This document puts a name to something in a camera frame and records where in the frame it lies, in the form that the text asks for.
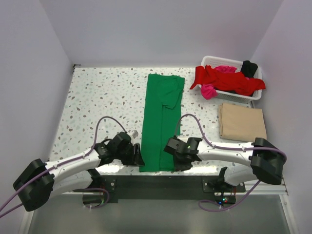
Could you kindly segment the green t shirt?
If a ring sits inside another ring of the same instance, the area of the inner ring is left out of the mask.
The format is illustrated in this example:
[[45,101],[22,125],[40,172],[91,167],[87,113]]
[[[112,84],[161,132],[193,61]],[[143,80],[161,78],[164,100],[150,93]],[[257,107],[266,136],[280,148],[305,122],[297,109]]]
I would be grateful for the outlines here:
[[164,148],[181,117],[184,83],[179,76],[148,75],[141,139],[145,165],[140,167],[141,173],[174,170],[173,156]]

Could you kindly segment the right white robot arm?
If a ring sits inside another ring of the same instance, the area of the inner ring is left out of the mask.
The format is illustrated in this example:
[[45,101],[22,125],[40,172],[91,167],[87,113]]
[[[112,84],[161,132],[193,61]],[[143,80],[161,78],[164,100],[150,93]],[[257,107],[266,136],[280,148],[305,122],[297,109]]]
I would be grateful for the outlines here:
[[220,143],[198,137],[169,138],[164,152],[172,155],[175,171],[186,171],[195,161],[225,161],[234,163],[233,168],[220,170],[213,183],[224,192],[240,183],[259,180],[270,185],[281,185],[285,154],[264,138],[254,142]]

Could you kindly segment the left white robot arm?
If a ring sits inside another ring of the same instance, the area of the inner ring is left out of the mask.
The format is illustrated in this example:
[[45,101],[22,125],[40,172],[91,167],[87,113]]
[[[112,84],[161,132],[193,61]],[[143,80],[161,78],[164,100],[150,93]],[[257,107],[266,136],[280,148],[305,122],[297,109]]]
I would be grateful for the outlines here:
[[120,132],[112,139],[96,143],[86,151],[57,161],[33,160],[14,182],[13,187],[26,211],[43,206],[49,198],[79,189],[96,191],[101,179],[96,169],[115,159],[125,166],[144,166],[140,145]]

